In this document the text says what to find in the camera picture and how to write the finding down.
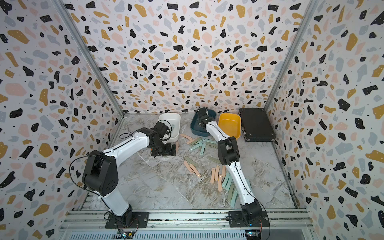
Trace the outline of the mint knife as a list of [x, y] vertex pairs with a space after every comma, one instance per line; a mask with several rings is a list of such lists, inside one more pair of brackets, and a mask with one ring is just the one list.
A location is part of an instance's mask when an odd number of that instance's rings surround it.
[[232, 176], [231, 176], [231, 175], [227, 175], [227, 177], [228, 177], [228, 181], [227, 181], [227, 184], [226, 184], [226, 186], [225, 186], [225, 189], [226, 189], [227, 191], [229, 191], [229, 189], [230, 189], [230, 187], [231, 187], [231, 184], [232, 184], [232, 182], [233, 182], [233, 179], [232, 179]]
[[195, 144], [190, 148], [190, 151], [193, 151], [195, 149], [201, 148], [203, 146], [203, 143]]
[[207, 140], [207, 139], [203, 139], [203, 142], [205, 142], [205, 143], [209, 143], [209, 144], [214, 144], [214, 145], [216, 145], [216, 144], [217, 144], [217, 142], [216, 142], [216, 141]]
[[201, 151], [200, 151], [200, 156], [203, 156], [203, 155], [204, 155], [204, 152], [205, 152], [206, 146], [207, 146], [207, 144], [206, 144], [206, 143], [202, 143], [202, 146], [201, 146]]
[[252, 190], [252, 185], [251, 185], [251, 183], [250, 183], [250, 180], [249, 180], [249, 179], [246, 179], [246, 181], [247, 181], [247, 184], [248, 184], [249, 188]]
[[222, 182], [222, 188], [226, 188], [226, 186], [227, 186], [227, 184], [228, 184], [228, 181], [229, 181], [229, 177], [230, 177], [230, 175], [229, 175], [228, 173], [226, 173], [226, 175], [223, 176], [223, 177], [225, 177], [225, 178], [224, 178], [224, 180], [223, 180], [223, 182]]

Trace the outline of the olive knife lowest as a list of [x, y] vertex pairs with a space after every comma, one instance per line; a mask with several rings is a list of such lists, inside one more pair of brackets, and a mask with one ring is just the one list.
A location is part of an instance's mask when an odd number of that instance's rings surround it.
[[232, 200], [234, 188], [235, 188], [235, 185], [233, 183], [231, 183], [229, 190], [228, 190], [228, 194], [227, 194], [227, 200], [228, 201]]

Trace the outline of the mint knife lowest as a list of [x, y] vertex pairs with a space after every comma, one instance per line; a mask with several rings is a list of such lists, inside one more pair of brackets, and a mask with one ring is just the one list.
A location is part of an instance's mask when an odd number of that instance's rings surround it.
[[237, 196], [238, 196], [238, 191], [237, 191], [237, 189], [234, 189], [234, 190], [233, 190], [233, 193], [232, 193], [231, 201], [230, 201], [230, 206], [231, 206], [232, 208], [235, 207], [235, 203], [236, 203]]

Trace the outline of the mint knife bottom right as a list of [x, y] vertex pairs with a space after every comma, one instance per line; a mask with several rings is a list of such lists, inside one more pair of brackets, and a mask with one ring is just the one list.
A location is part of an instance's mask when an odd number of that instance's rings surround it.
[[249, 179], [246, 179], [246, 181], [247, 181], [247, 184], [248, 184], [249, 188], [252, 190], [252, 185], [251, 185], [251, 183], [250, 183], [250, 180], [249, 180]]

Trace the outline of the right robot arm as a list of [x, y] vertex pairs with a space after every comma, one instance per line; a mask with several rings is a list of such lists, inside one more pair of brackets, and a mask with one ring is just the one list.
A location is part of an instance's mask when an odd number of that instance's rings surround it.
[[263, 209], [242, 171], [237, 139], [230, 137], [219, 127], [215, 119], [209, 115], [207, 107], [198, 108], [196, 113], [199, 126], [205, 128], [217, 141], [219, 160], [228, 169], [238, 191], [244, 223], [248, 226], [261, 223]]

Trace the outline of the mint knife top right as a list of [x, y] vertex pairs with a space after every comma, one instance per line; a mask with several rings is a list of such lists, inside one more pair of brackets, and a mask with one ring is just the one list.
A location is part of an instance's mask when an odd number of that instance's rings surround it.
[[203, 139], [203, 142], [205, 142], [205, 143], [209, 143], [209, 144], [214, 144], [214, 145], [216, 145], [216, 144], [217, 144], [217, 142], [216, 142], [216, 141], [207, 140], [207, 139]]

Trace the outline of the olive knife top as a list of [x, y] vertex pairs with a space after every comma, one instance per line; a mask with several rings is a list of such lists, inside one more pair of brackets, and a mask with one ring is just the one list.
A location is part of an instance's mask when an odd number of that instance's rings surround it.
[[198, 143], [201, 140], [202, 139], [200, 137], [198, 137], [198, 138], [195, 138], [195, 139], [192, 139], [192, 140], [188, 141], [187, 144], [190, 145], [190, 146], [193, 146], [193, 145], [195, 145], [196, 143]]

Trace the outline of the olive knife upper right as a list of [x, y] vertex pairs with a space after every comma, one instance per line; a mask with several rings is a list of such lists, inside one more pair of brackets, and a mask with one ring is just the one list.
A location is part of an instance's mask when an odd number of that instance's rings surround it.
[[218, 148], [218, 145], [217, 144], [213, 144], [213, 143], [206, 143], [207, 146], [211, 147], [211, 148], [215, 148], [217, 149]]

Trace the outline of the mint knife upper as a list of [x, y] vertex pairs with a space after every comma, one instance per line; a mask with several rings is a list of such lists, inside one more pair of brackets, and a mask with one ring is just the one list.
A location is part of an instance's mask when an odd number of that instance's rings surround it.
[[203, 143], [195, 144], [190, 148], [190, 151], [193, 151], [195, 149], [201, 148], [203, 146]]

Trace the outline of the olive knife centre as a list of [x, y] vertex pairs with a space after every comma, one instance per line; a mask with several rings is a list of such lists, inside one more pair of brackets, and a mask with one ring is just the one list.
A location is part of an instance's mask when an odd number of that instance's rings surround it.
[[217, 163], [217, 164], [221, 164], [221, 162], [220, 162], [218, 159], [213, 158], [213, 157], [211, 157], [211, 156], [208, 156], [207, 159], [210, 160], [210, 161], [213, 161], [213, 162], [215, 162], [215, 163]]

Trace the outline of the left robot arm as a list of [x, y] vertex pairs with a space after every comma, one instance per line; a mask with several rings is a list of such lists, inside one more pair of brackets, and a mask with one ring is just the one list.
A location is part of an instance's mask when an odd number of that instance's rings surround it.
[[123, 198], [117, 189], [119, 182], [118, 167], [136, 152], [148, 148], [152, 157], [176, 155], [176, 145], [169, 143], [172, 136], [172, 125], [160, 120], [152, 128], [141, 128], [134, 131], [122, 143], [104, 151], [92, 151], [86, 156], [87, 162], [82, 175], [82, 187], [77, 187], [96, 194], [109, 208], [111, 221], [118, 227], [132, 224], [132, 206]]

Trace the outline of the mint knife bottom left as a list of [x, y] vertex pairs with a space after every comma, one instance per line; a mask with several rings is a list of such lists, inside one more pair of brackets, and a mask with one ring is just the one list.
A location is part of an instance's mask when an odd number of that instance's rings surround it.
[[226, 175], [223, 176], [223, 177], [225, 177], [225, 178], [224, 178], [224, 180], [223, 180], [223, 182], [222, 182], [222, 188], [226, 188], [226, 186], [227, 186], [227, 184], [228, 184], [228, 181], [229, 181], [229, 177], [230, 177], [230, 175], [229, 175], [228, 173], [226, 173]]

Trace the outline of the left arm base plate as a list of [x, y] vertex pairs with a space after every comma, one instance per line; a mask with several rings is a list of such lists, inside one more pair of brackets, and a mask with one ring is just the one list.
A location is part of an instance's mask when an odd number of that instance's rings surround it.
[[116, 217], [109, 212], [106, 229], [145, 229], [149, 220], [149, 212], [128, 212], [122, 217]]

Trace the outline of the black case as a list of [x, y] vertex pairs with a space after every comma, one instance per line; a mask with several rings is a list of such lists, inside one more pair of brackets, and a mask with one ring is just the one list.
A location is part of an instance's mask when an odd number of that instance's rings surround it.
[[245, 142], [273, 142], [276, 134], [263, 108], [239, 110]]

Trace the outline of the aluminium front rail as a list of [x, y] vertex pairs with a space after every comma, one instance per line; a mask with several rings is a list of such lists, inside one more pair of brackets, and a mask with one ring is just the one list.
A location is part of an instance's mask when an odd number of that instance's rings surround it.
[[316, 240], [309, 214], [269, 209], [247, 226], [235, 210], [139, 210], [128, 227], [107, 221], [105, 211], [71, 211], [60, 240]]

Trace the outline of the white storage box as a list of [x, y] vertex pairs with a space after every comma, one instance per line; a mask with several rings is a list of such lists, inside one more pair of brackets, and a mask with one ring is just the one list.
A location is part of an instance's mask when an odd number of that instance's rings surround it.
[[171, 131], [171, 136], [166, 135], [166, 143], [175, 143], [179, 139], [181, 116], [176, 113], [165, 113], [159, 116], [159, 122], [165, 124]]

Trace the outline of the pink knife top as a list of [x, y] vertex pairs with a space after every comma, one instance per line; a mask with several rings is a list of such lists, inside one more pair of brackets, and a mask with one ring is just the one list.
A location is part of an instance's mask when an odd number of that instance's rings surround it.
[[188, 139], [189, 141], [194, 139], [193, 137], [190, 137], [190, 136], [185, 135], [185, 134], [180, 134], [180, 136], [185, 138], [185, 139]]

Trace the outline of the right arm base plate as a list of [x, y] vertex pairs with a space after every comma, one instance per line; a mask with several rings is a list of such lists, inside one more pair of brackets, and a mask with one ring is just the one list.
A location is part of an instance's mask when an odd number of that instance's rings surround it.
[[245, 217], [242, 211], [230, 211], [225, 217], [231, 228], [250, 228], [250, 227], [269, 227], [269, 216], [266, 211], [261, 211], [261, 215], [249, 219]]

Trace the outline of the dark teal storage box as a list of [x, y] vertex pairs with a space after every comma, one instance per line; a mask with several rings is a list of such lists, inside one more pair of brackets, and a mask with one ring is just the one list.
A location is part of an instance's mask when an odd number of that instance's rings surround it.
[[206, 131], [205, 128], [202, 128], [199, 125], [199, 115], [197, 111], [195, 111], [195, 115], [192, 119], [192, 122], [190, 124], [191, 131], [194, 135], [200, 136], [200, 137], [209, 137], [211, 134]]

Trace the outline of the yellow storage box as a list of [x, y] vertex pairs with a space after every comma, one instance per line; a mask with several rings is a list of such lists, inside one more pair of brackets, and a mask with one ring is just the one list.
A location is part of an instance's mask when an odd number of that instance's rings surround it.
[[222, 113], [218, 125], [228, 136], [238, 140], [241, 136], [241, 121], [241, 117], [237, 114]]

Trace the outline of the mint knife centre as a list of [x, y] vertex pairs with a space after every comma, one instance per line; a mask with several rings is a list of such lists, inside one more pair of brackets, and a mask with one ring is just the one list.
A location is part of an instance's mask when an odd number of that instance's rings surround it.
[[206, 146], [207, 146], [207, 144], [206, 144], [206, 143], [202, 143], [202, 146], [201, 146], [201, 151], [200, 151], [200, 156], [203, 156], [203, 155], [204, 155], [204, 152], [205, 152]]

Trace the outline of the pink knife pair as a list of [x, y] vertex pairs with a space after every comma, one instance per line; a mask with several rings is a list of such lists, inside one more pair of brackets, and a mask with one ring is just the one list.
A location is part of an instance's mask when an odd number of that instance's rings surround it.
[[188, 171], [189, 171], [191, 174], [194, 174], [193, 169], [191, 168], [190, 164], [189, 164], [187, 161], [184, 161], [184, 165], [185, 165], [185, 167], [188, 169]]
[[190, 164], [190, 168], [193, 170], [193, 172], [196, 174], [196, 176], [197, 176], [198, 178], [201, 177], [200, 172], [197, 170], [197, 168], [196, 168], [193, 164]]

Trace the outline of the mint knife bottom middle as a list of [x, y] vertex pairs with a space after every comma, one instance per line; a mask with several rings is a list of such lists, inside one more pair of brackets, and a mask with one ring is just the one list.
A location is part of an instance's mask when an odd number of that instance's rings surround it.
[[232, 184], [232, 182], [233, 182], [233, 179], [232, 179], [232, 176], [231, 176], [231, 175], [227, 175], [227, 177], [228, 177], [228, 181], [227, 181], [227, 184], [226, 184], [226, 186], [225, 186], [225, 189], [226, 189], [227, 191], [229, 191], [229, 189], [230, 189], [230, 187], [231, 187], [231, 184]]

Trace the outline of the olive knife pair left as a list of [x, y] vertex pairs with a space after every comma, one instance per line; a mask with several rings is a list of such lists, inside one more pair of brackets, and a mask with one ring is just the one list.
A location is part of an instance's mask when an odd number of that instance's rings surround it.
[[194, 165], [195, 167], [197, 166], [197, 163], [195, 161], [193, 161], [191, 158], [189, 158], [188, 156], [185, 156], [184, 157], [185, 161], [187, 161], [189, 164], [192, 164]]

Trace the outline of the pink knife bottom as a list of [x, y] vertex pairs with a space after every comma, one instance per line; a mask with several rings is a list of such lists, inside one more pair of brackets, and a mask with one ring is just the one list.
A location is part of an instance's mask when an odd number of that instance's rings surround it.
[[219, 175], [218, 177], [218, 191], [221, 192], [223, 189], [222, 187], [222, 175]]

